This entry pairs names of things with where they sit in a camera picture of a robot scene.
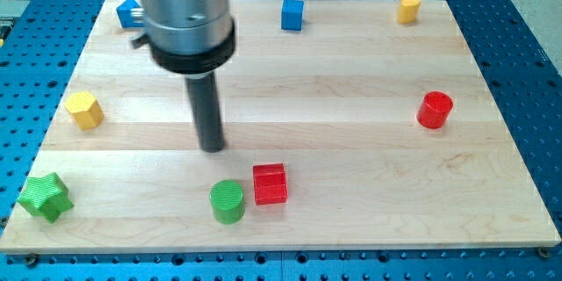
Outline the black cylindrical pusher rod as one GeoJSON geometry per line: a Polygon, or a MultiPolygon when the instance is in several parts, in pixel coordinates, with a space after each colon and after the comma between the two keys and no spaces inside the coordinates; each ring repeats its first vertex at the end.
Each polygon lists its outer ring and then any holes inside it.
{"type": "Polygon", "coordinates": [[[200,148],[207,153],[220,152],[225,139],[215,74],[186,77],[185,83],[200,148]]]}

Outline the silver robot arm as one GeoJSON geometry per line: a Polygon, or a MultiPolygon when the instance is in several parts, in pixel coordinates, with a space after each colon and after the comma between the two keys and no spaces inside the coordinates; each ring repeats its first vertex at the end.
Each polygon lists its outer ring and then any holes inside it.
{"type": "Polygon", "coordinates": [[[236,47],[229,0],[141,0],[144,40],[156,64],[184,77],[199,147],[225,147],[215,69],[236,47]]]}

